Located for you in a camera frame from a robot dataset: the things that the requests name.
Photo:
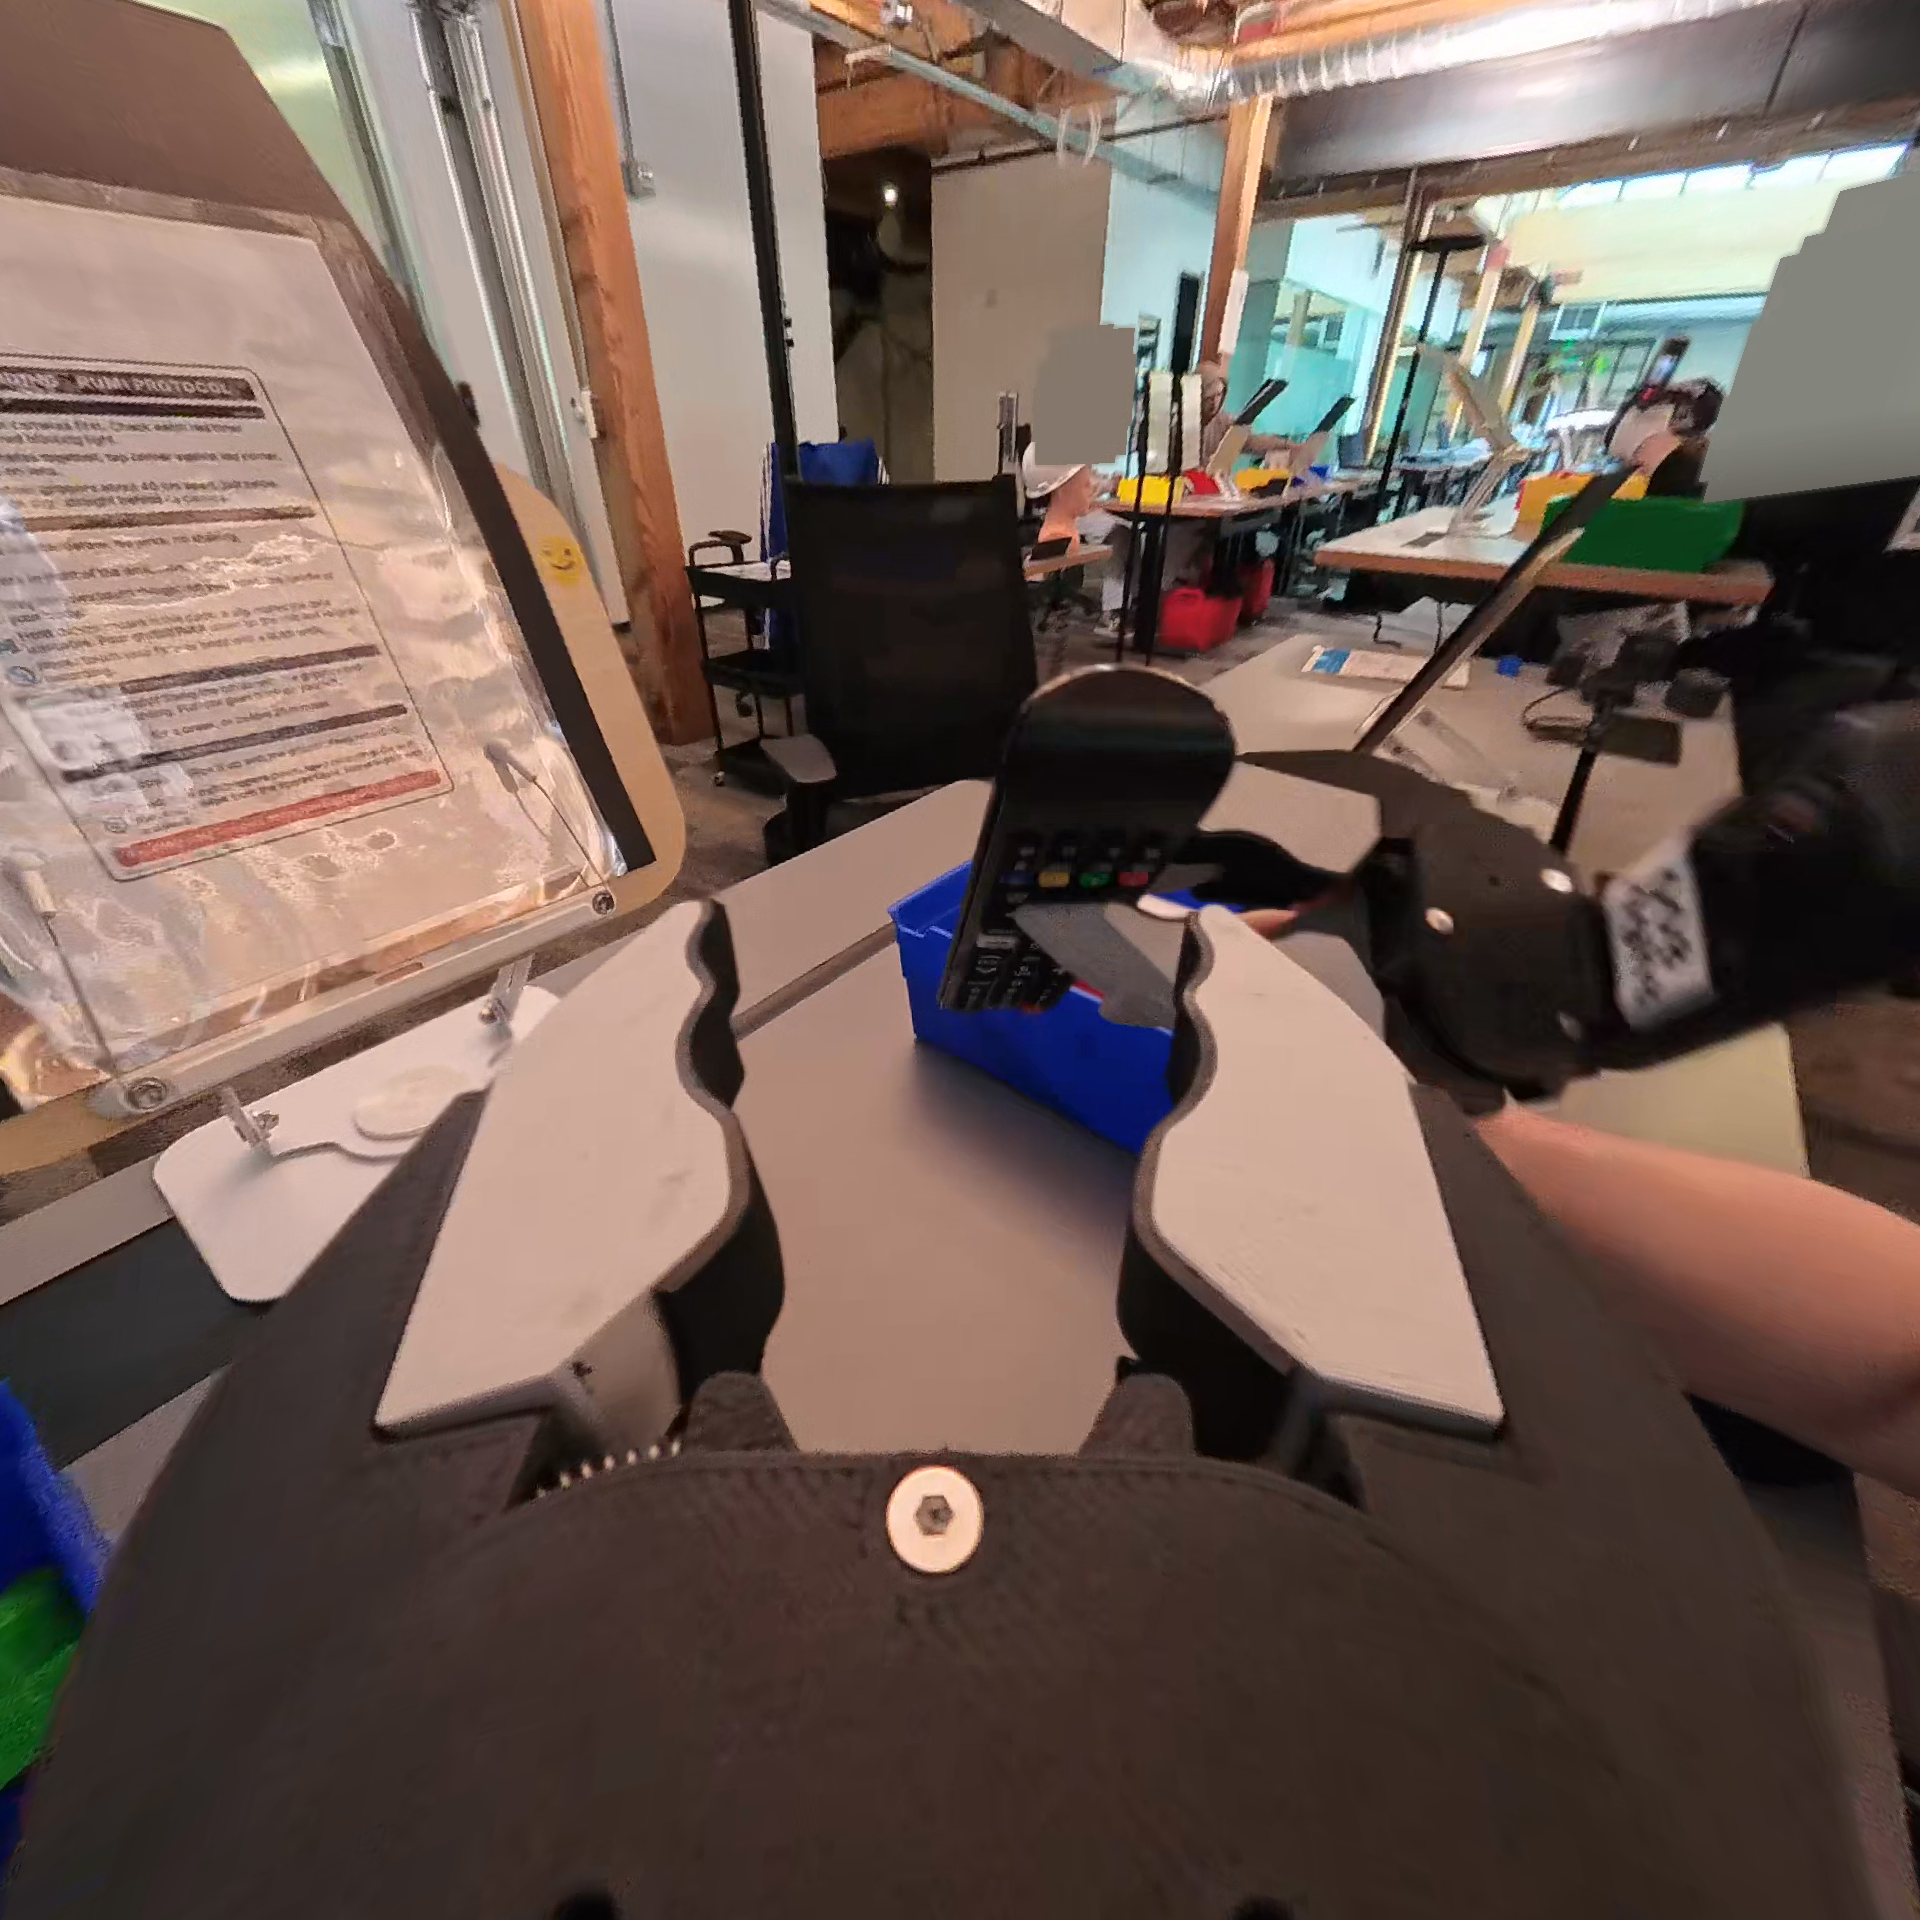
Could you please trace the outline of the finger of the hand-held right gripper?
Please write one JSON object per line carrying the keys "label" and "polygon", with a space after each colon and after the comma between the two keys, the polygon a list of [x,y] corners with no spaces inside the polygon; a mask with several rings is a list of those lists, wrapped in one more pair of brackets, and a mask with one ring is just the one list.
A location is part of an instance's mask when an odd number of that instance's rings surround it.
{"label": "finger of the hand-held right gripper", "polygon": [[1383,841],[1358,789],[1241,759],[1178,837],[1148,893],[1228,907],[1301,907],[1342,886]]}
{"label": "finger of the hand-held right gripper", "polygon": [[1170,1028],[1189,907],[1162,897],[1140,903],[1027,903],[1014,926],[1097,999],[1101,1020]]}

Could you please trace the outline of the green storage bin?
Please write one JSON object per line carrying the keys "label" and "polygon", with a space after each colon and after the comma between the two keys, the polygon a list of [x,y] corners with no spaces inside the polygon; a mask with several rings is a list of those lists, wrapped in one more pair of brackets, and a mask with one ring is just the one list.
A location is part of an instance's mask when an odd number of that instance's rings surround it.
{"label": "green storage bin", "polygon": [[1611,497],[1563,556],[1573,566],[1698,573],[1738,547],[1745,501]]}

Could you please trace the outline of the black office chair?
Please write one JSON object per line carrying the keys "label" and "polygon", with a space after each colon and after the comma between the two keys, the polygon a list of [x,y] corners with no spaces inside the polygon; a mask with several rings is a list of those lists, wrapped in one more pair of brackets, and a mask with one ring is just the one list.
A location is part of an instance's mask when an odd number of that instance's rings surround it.
{"label": "black office chair", "polygon": [[1010,475],[783,493],[804,730],[774,737],[771,866],[859,802],[991,779],[1038,691]]}

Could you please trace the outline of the wooden sign board with sheet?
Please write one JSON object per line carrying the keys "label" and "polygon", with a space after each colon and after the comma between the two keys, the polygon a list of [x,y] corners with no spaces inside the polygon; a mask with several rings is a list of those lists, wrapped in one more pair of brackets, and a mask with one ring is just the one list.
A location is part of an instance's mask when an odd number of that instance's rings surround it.
{"label": "wooden sign board with sheet", "polygon": [[563,532],[225,28],[5,5],[5,1177],[671,886]]}

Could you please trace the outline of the black utility cart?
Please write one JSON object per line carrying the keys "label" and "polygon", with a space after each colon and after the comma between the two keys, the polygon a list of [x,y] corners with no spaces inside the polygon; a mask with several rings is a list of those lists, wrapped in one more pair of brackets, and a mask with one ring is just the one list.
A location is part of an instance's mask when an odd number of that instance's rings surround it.
{"label": "black utility cart", "polygon": [[[754,559],[750,548],[748,532],[711,530],[687,545],[685,577],[709,705],[711,779],[772,798],[780,771],[766,754],[766,707],[780,707],[787,734],[795,730],[801,644],[787,562]],[[711,613],[739,614],[735,646],[715,649],[709,633]],[[753,738],[735,746],[724,740],[723,698],[732,699],[735,718],[754,723]]]}

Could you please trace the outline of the red storage bin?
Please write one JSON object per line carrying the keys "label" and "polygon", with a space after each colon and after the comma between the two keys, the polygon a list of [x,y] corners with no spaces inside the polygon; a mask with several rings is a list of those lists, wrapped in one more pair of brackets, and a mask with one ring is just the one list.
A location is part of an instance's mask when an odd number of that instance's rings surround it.
{"label": "red storage bin", "polygon": [[1228,595],[1195,586],[1164,589],[1159,599],[1156,649],[1172,655],[1202,655],[1250,630],[1269,611],[1271,589],[1255,578],[1255,587]]}

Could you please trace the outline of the black remote control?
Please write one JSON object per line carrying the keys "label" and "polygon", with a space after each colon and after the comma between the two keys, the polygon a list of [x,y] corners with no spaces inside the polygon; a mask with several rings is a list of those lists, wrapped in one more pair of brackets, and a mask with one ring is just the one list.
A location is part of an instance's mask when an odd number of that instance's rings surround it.
{"label": "black remote control", "polygon": [[1156,667],[1091,667],[1014,715],[970,862],[942,996],[1038,1012],[1069,982],[1021,935],[1021,905],[1140,903],[1237,762],[1207,693]]}

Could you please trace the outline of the black floor lamp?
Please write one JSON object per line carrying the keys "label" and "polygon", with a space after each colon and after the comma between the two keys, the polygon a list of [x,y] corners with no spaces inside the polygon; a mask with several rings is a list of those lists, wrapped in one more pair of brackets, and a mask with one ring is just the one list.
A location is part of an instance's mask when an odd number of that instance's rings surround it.
{"label": "black floor lamp", "polygon": [[782,477],[782,486],[787,486],[801,477],[801,423],[790,358],[794,335],[783,302],[780,258],[774,171],[763,116],[761,38],[754,3],[726,3],[726,22],[735,70],[735,106],[740,119],[743,171],[748,183],[766,387],[772,411],[774,469]]}

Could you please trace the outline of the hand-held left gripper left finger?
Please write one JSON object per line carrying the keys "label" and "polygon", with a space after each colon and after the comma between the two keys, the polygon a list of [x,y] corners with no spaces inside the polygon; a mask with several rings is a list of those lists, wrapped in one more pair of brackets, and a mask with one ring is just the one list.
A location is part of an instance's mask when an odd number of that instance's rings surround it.
{"label": "hand-held left gripper left finger", "polygon": [[582,1450],[666,1442],[757,1373],[783,1260],[735,1097],[735,953],[682,903],[518,1043],[487,1092],[374,1419],[549,1417]]}

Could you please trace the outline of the green plastic item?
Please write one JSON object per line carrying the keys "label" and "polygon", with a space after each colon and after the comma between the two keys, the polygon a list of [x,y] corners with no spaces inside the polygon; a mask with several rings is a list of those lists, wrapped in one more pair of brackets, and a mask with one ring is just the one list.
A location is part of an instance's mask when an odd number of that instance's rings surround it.
{"label": "green plastic item", "polygon": [[38,1758],[85,1615],[62,1575],[42,1565],[2,1590],[2,1787]]}

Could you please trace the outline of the white sign stand base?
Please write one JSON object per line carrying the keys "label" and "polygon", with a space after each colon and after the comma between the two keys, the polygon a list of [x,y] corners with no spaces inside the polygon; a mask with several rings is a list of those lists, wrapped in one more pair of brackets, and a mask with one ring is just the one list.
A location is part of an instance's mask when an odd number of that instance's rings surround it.
{"label": "white sign stand base", "polygon": [[445,1108],[484,1092],[559,999],[490,995],[261,1099],[219,1089],[219,1116],[167,1146],[153,1181],[221,1293],[282,1299]]}

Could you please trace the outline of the wooden post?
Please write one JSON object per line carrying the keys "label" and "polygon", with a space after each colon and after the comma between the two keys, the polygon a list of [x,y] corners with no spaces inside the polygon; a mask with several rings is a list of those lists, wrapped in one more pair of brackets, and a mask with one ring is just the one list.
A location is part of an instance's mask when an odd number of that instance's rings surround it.
{"label": "wooden post", "polygon": [[590,3],[516,3],[549,191],[591,393],[596,470],[629,614],[633,674],[655,734],[709,734],[705,649],[655,389],[601,35]]}

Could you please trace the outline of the person's right forearm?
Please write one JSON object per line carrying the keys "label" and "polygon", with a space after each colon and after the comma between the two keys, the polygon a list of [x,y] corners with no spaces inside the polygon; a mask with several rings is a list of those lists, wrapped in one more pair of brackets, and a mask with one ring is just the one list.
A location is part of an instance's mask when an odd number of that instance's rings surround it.
{"label": "person's right forearm", "polygon": [[1475,1132],[1692,1395],[1917,1497],[1917,1228],[1509,1103]]}

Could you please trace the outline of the slanted black board on stand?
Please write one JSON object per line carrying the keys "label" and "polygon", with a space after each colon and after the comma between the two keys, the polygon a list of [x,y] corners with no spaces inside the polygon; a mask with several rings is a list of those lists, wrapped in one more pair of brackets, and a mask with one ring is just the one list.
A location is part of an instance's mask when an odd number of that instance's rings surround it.
{"label": "slanted black board on stand", "polygon": [[1494,638],[1509,617],[1519,613],[1527,599],[1545,583],[1545,573],[1567,557],[1596,517],[1618,497],[1638,469],[1615,463],[1591,477],[1581,491],[1567,498],[1559,518],[1542,529],[1497,578],[1494,589],[1438,644],[1426,665],[1405,682],[1358,731],[1351,753],[1371,756],[1417,715],[1435,691],[1443,691],[1459,665],[1475,655],[1487,638]]}

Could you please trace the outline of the blue plastic bin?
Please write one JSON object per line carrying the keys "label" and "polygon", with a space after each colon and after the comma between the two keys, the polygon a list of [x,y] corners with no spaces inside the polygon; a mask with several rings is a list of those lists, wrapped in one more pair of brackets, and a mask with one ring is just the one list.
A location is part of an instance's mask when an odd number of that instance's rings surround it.
{"label": "blue plastic bin", "polygon": [[891,905],[917,1043],[1139,1154],[1170,1111],[1170,1034],[1109,1025],[1071,981],[1038,1012],[949,1011],[942,986],[970,878],[951,869]]}
{"label": "blue plastic bin", "polygon": [[[108,1541],[79,1490],[47,1458],[30,1412],[12,1388],[2,1386],[2,1590],[22,1572],[50,1565],[62,1575],[87,1626],[105,1579],[108,1556]],[[19,1842],[27,1783],[37,1762],[9,1790],[2,1790],[5,1873]]]}

